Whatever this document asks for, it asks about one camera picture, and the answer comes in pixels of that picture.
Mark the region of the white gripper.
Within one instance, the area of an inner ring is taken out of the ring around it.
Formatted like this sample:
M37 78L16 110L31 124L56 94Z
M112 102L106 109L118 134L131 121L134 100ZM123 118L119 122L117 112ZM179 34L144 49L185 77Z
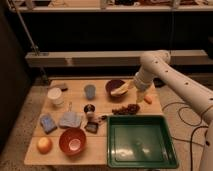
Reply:
M134 82L130 81L128 85L128 89L132 89L134 87L135 87ZM136 102L137 103L142 102L144 100L145 95L146 95L145 92L142 92L141 90L136 90Z

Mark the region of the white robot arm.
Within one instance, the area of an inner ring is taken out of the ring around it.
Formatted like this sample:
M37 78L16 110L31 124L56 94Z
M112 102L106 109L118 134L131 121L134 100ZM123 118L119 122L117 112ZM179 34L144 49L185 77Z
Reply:
M199 171L213 171L213 91L169 66L166 50L145 51L140 55L141 67L133 77L134 86L145 92L159 77L182 98L208 125Z

